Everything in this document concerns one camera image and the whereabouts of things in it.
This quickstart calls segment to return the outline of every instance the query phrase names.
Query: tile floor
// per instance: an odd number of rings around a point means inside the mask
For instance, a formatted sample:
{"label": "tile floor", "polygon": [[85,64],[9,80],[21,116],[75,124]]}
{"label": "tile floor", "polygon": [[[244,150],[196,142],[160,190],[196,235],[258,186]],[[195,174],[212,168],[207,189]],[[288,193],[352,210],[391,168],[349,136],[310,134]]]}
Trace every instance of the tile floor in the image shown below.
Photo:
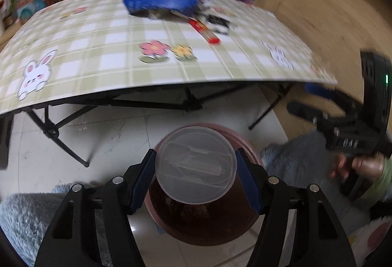
{"label": "tile floor", "polygon": [[[192,87],[196,97],[222,86]],[[121,99],[181,102],[182,89],[133,92]],[[284,143],[287,137],[274,113],[250,132],[248,126],[268,106],[257,86],[210,101],[200,111],[98,107],[60,129],[60,139],[85,160],[85,168],[49,140],[25,113],[14,117],[9,165],[0,171],[0,200],[12,193],[50,192],[57,184],[85,182],[101,185],[140,163],[174,129],[195,122],[212,122],[245,136],[259,151],[270,143]],[[77,110],[76,105],[51,107],[56,123]],[[242,267],[252,253],[262,217],[244,235],[230,243],[199,247],[177,241],[162,233],[143,206],[130,216],[136,242],[146,266]]]}

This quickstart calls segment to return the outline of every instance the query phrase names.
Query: wooden floor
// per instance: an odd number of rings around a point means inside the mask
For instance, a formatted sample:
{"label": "wooden floor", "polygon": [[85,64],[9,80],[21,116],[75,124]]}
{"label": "wooden floor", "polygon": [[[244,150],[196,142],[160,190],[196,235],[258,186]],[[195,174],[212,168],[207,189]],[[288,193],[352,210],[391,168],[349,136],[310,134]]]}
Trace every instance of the wooden floor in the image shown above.
{"label": "wooden floor", "polygon": [[[275,14],[331,68],[339,88],[358,99],[363,98],[360,49],[375,49],[392,59],[390,0],[283,0]],[[274,98],[272,93],[265,93],[269,100]],[[288,99],[298,97],[330,113],[339,112],[327,101],[307,96],[300,86]],[[288,115],[285,103],[274,111],[289,139],[312,129]]]}

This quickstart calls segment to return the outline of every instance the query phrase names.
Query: yellow flower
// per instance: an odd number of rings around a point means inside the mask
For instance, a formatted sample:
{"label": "yellow flower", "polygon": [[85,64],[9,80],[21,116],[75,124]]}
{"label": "yellow flower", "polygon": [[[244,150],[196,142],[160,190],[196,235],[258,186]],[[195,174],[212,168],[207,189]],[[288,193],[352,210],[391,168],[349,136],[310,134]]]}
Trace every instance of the yellow flower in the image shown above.
{"label": "yellow flower", "polygon": [[175,45],[170,49],[178,60],[192,60],[195,56],[189,46]]}

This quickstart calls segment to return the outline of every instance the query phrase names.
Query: human hand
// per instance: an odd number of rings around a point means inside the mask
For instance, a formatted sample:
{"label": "human hand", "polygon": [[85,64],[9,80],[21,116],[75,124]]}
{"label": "human hand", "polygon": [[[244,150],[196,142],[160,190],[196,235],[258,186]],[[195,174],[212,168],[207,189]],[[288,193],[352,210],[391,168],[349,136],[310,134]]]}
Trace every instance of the human hand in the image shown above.
{"label": "human hand", "polygon": [[[342,153],[336,155],[330,173],[331,178],[337,177],[339,174],[343,180],[346,181],[350,174],[350,165],[348,164],[347,159],[347,156]],[[379,153],[375,157],[364,155],[355,157],[352,162],[352,169],[369,181],[375,182],[383,173],[384,156]]]}

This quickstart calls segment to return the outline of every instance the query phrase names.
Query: flower illustration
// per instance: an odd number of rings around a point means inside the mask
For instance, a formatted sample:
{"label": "flower illustration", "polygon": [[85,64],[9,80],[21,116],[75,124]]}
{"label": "flower illustration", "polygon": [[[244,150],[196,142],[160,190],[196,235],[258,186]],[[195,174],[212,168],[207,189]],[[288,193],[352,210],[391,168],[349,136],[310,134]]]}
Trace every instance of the flower illustration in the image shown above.
{"label": "flower illustration", "polygon": [[147,56],[152,56],[155,58],[156,56],[166,56],[167,51],[170,46],[163,44],[158,41],[152,41],[150,43],[141,43],[139,47],[142,49],[142,53]]}
{"label": "flower illustration", "polygon": [[194,60],[195,55],[192,53],[192,49],[189,46],[175,45],[170,49],[178,60]]}

